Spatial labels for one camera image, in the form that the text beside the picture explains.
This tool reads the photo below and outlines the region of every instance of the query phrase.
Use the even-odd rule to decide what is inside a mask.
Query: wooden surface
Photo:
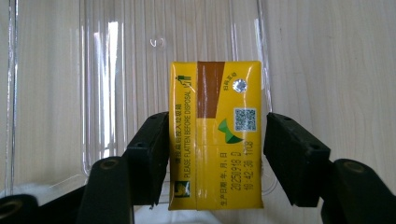
[[[287,115],[305,126],[332,149],[332,160],[348,158],[371,166],[396,193],[396,2],[264,2],[274,112]],[[18,171],[26,182],[46,179],[43,176],[64,179],[80,171],[70,153],[69,157],[65,157],[58,147],[62,145],[63,148],[73,148],[71,151],[74,153],[80,153],[80,128],[78,120],[73,119],[78,117],[79,109],[70,106],[74,100],[79,100],[79,83],[73,77],[77,74],[75,62],[78,60],[73,56],[78,53],[78,35],[75,34],[78,29],[78,1],[57,3],[62,5],[42,6],[48,9],[47,12],[51,12],[51,7],[62,9],[49,15],[40,14],[39,7],[33,4],[29,10],[21,11],[28,17],[24,20],[25,33],[21,33],[24,41],[20,43],[20,54],[21,59],[30,61],[21,64],[20,74],[35,77],[30,81],[22,79],[24,83],[21,85],[29,88],[43,83],[53,84],[61,94],[51,98],[51,94],[44,90],[33,91],[21,100],[23,106],[20,113],[24,113],[21,118],[25,120],[20,122],[25,129],[18,133],[19,136],[31,139],[34,146],[31,150],[35,150],[31,153],[38,153],[38,148],[43,144],[54,148],[50,154],[43,154]],[[7,122],[7,4],[8,1],[0,0],[0,162],[5,157]],[[37,30],[44,30],[45,22],[50,18],[59,19],[52,21],[57,24],[52,30],[46,29],[49,32],[47,35],[57,36],[52,38],[54,42],[40,38],[41,33]],[[42,21],[39,23],[42,26],[31,26],[29,22],[32,21]],[[32,51],[29,46],[49,49]],[[63,51],[53,54],[51,50],[55,49]],[[52,63],[52,60],[57,62],[60,58],[64,58],[65,63]],[[55,72],[63,74],[64,79],[46,77]],[[54,100],[63,96],[67,97],[67,106]],[[56,105],[56,109],[50,112],[43,110],[46,114],[42,114],[40,119],[28,117],[32,111],[40,114],[40,108],[48,105]],[[48,116],[60,120],[59,123],[39,122]],[[43,126],[46,132],[62,132],[60,125],[65,124],[68,130],[75,132],[68,133],[64,138],[40,132]],[[52,134],[58,137],[49,139]],[[53,157],[58,158],[57,162],[47,167],[38,165]],[[52,167],[63,169],[52,172]],[[0,184],[4,186],[3,168],[0,175]],[[279,185],[263,199],[264,209],[218,211],[214,214],[224,223],[321,223],[318,208],[290,206]]]
[[[266,6],[274,112],[300,122],[331,159],[371,166],[396,193],[396,2],[276,1]],[[321,223],[280,186],[230,223]]]

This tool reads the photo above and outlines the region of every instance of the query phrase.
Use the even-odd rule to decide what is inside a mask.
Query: green logo
[[[190,181],[175,181],[175,198],[190,198]]]
[[[233,144],[233,143],[238,143],[241,142],[243,139],[238,138],[237,136],[233,135],[230,131],[230,129],[227,126],[227,119],[224,119],[221,124],[218,127],[219,131],[222,133],[225,133],[225,142],[227,144]]]
[[[177,76],[176,80],[179,81],[185,88],[191,86],[191,77]]]

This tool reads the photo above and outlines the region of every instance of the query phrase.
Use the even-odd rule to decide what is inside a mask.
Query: yellow box
[[[262,208],[260,62],[172,63],[170,210]]]

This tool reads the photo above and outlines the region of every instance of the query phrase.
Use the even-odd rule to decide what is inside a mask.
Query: qr code
[[[236,108],[233,111],[233,127],[238,132],[256,131],[256,109],[255,108]]]

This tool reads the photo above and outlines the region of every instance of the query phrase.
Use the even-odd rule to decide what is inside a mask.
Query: clear plastic container
[[[271,110],[263,0],[9,3],[3,195],[46,203],[84,185],[97,160],[168,110],[173,61],[261,61],[262,116]],[[275,183],[267,167],[263,193]],[[160,202],[168,192],[165,181]]]

